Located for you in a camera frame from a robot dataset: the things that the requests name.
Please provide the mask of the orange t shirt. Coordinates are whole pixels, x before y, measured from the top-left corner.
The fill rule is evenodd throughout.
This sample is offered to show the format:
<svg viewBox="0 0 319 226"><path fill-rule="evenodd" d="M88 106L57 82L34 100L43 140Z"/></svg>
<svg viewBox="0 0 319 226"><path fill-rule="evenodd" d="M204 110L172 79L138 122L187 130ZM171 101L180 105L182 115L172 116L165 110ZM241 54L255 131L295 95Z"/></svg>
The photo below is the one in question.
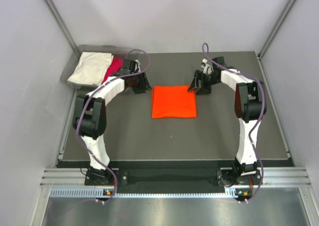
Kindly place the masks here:
<svg viewBox="0 0 319 226"><path fill-rule="evenodd" d="M152 118L196 118L196 96L188 85L154 86L152 90Z"/></svg>

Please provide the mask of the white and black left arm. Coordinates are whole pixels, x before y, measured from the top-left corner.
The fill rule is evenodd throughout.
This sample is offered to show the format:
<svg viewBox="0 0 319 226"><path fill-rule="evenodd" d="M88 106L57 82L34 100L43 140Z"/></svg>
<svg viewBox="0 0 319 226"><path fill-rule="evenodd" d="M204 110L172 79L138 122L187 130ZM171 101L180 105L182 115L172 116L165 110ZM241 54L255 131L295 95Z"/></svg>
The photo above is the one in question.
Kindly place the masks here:
<svg viewBox="0 0 319 226"><path fill-rule="evenodd" d="M85 95L79 94L76 98L72 124L77 140L84 145L90 158L85 185L104 186L115 180L104 141L106 106L128 88L134 94L152 89L145 71L140 69L139 60L125 59L121 68L112 73L101 86Z"/></svg>

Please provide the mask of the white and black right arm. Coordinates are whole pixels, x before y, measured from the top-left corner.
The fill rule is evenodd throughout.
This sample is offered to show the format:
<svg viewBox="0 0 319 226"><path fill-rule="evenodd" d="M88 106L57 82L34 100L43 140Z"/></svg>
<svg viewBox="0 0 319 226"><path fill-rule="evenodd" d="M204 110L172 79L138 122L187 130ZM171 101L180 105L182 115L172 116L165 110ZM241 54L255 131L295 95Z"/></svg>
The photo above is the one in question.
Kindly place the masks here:
<svg viewBox="0 0 319 226"><path fill-rule="evenodd" d="M235 92L234 111L239 120L239 147L232 168L232 183L244 184L258 174L256 144L258 129L267 111L264 83L235 69L196 70L188 91L197 95L211 93L213 85L223 83Z"/></svg>

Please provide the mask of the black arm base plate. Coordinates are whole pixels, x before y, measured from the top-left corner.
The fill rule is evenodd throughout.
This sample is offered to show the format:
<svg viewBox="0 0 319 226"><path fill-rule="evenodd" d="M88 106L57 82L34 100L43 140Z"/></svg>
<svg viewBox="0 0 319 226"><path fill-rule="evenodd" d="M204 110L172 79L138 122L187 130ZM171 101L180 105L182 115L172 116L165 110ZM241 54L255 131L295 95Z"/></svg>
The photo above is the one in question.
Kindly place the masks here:
<svg viewBox="0 0 319 226"><path fill-rule="evenodd" d="M89 166L85 175L86 186L130 186L136 183L188 183L213 187L258 185L261 172L257 163L240 165L237 160L151 160L111 161L109 170Z"/></svg>

